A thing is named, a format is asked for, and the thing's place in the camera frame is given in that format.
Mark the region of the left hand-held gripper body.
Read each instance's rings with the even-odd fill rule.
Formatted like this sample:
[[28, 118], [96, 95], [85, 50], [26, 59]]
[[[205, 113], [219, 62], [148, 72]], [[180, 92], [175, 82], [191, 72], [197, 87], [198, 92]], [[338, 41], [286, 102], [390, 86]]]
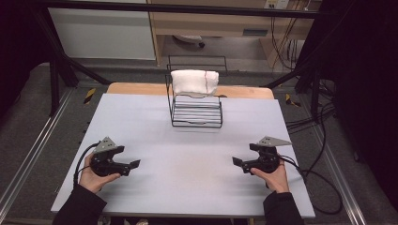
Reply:
[[128, 176], [130, 171], [125, 170], [125, 163], [114, 162], [113, 154], [110, 154], [110, 150], [115, 149], [120, 145], [115, 144], [109, 137], [105, 137], [95, 147], [91, 158], [90, 167], [92, 171], [98, 176], [107, 176], [112, 173], [119, 173], [122, 176]]

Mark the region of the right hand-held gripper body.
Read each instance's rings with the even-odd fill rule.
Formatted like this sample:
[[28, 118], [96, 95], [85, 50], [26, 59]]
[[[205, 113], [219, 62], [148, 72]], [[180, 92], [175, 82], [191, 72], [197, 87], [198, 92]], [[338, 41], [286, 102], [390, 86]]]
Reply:
[[277, 146], [291, 145], [290, 141], [265, 136], [258, 143], [261, 146], [258, 159], [243, 161], [242, 170], [244, 173], [252, 173], [251, 168], [259, 169], [265, 173], [273, 173], [279, 166], [280, 157], [277, 153]]

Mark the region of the black wire rack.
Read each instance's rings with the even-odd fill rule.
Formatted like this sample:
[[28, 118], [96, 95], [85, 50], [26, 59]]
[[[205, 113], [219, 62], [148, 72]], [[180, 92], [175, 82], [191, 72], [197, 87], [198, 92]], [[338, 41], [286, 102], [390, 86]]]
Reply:
[[221, 128], [223, 123], [222, 94], [213, 96], [177, 95], [173, 90], [171, 72], [181, 69], [217, 71], [220, 77], [228, 74], [226, 58], [221, 55], [169, 55], [165, 75], [169, 113], [173, 127]]

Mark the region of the white towel with coloured stitching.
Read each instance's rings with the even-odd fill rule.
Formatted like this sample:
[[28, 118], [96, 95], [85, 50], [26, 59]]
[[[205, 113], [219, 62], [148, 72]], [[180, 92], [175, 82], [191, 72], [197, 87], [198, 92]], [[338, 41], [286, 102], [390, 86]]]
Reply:
[[219, 73], [211, 70], [173, 70], [171, 76], [177, 95], [213, 96], [219, 83]]

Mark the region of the person's left hand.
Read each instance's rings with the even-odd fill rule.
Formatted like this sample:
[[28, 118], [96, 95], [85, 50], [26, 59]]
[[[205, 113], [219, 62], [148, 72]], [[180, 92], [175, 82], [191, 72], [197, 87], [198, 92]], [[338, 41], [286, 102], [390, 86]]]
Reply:
[[121, 175], [119, 173], [112, 173], [103, 177], [96, 175], [90, 167], [91, 158], [93, 156], [94, 154], [91, 153], [84, 159], [84, 167], [81, 172], [79, 185], [97, 194], [106, 184], [120, 178]]

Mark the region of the person's right hand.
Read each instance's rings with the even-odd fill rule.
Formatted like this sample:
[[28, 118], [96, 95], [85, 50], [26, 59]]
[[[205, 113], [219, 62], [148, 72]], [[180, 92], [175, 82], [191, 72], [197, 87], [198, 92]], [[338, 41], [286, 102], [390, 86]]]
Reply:
[[281, 160], [278, 168], [272, 173], [266, 173], [256, 168], [251, 168], [251, 172], [262, 178], [268, 188], [277, 193], [289, 192], [289, 186], [287, 181], [287, 174], [284, 166], [284, 162]]

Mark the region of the yellow black floor tape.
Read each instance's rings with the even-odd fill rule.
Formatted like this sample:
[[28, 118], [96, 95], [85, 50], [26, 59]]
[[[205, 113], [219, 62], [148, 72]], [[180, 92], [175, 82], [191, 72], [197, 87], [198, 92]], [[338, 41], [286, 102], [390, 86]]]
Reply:
[[86, 94], [86, 96], [85, 96], [85, 98], [84, 98], [84, 104], [89, 104], [89, 102], [90, 102], [91, 98], [94, 96], [96, 90], [97, 90], [97, 88], [91, 88], [91, 89], [87, 92], [87, 94]]
[[285, 103], [287, 105], [293, 105], [295, 107], [301, 107], [301, 103], [294, 101], [289, 94], [285, 94]]

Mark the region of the white cabinet panel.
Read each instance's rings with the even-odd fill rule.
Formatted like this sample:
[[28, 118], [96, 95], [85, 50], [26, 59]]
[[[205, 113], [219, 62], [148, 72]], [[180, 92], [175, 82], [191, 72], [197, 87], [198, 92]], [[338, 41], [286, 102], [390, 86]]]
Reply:
[[49, 9], [66, 54], [74, 58], [154, 60], [144, 12]]

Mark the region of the chair base with caster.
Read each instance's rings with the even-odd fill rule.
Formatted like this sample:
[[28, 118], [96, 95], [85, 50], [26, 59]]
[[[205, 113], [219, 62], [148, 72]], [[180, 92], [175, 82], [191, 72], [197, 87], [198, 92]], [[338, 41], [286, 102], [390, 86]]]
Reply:
[[200, 48], [204, 48], [206, 44], [203, 42], [203, 39], [201, 36], [180, 36], [180, 35], [175, 35], [175, 38], [184, 41], [187, 43], [191, 44], [197, 44]]

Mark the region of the black curtain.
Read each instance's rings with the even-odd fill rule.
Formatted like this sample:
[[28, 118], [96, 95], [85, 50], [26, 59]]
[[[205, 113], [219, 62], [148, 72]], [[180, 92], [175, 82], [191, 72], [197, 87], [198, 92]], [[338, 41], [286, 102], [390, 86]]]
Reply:
[[49, 51], [26, 0], [0, 0], [0, 118]]
[[314, 62], [336, 84], [345, 131], [398, 211], [398, 0], [322, 0], [301, 59], [329, 40]]

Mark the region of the aluminium floor rail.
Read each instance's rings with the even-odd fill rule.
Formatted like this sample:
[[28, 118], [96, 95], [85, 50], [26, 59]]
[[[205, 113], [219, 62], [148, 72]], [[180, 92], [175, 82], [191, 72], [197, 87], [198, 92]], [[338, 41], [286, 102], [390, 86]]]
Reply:
[[329, 169], [329, 173], [333, 180], [335, 187], [339, 190], [342, 196], [342, 202], [344, 209], [351, 221], [352, 225], [366, 225], [366, 219], [362, 214], [360, 206], [358, 205], [354, 194], [348, 185], [347, 179], [339, 166], [336, 157], [332, 154], [331, 148], [329, 147], [326, 139], [325, 132], [320, 126], [314, 128], [314, 134], [317, 138], [317, 142], [323, 151], [322, 157]]
[[35, 139], [35, 142], [29, 149], [29, 152], [23, 159], [21, 166], [9, 183], [5, 193], [0, 198], [0, 223], [5, 219], [10, 207], [13, 205], [18, 196], [25, 180], [36, 164], [42, 149], [45, 147], [47, 141], [51, 137], [54, 128], [56, 127], [60, 117], [69, 104], [70, 96], [74, 93], [74, 88], [67, 88], [60, 99], [60, 106], [55, 111], [53, 116], [50, 116], [46, 121], [43, 129]]

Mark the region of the white wall socket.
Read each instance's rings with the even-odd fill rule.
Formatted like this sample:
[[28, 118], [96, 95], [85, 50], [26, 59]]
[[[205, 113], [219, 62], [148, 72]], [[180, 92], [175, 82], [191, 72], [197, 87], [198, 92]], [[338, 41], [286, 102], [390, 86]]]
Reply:
[[264, 8], [287, 9], [289, 0], [266, 0]]

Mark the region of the black metal frame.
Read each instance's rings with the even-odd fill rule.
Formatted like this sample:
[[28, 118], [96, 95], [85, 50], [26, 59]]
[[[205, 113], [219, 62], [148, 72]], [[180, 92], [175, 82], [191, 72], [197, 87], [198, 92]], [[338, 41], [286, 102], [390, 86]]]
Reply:
[[147, 3], [122, 3], [122, 2], [98, 2], [98, 1], [71, 1], [71, 0], [32, 0], [27, 3], [41, 33], [49, 42], [54, 54], [55, 62], [51, 63], [51, 75], [54, 78], [59, 65], [59, 73], [66, 85], [76, 86], [77, 77], [72, 70], [76, 68], [84, 75], [93, 80], [109, 85], [112, 82], [102, 78], [97, 73], [89, 70], [80, 63], [71, 59], [63, 50], [61, 43], [57, 40], [57, 33], [50, 28], [49, 22], [44, 19], [43, 11], [47, 8], [67, 9], [91, 9], [108, 11], [138, 11], [173, 14], [200, 14], [200, 15], [228, 15], [238, 17], [270, 17], [270, 18], [300, 18], [300, 19], [325, 19], [332, 16], [330, 11], [304, 11], [287, 9], [254, 9], [247, 7], [211, 7], [211, 6], [189, 6], [170, 4], [147, 4]]

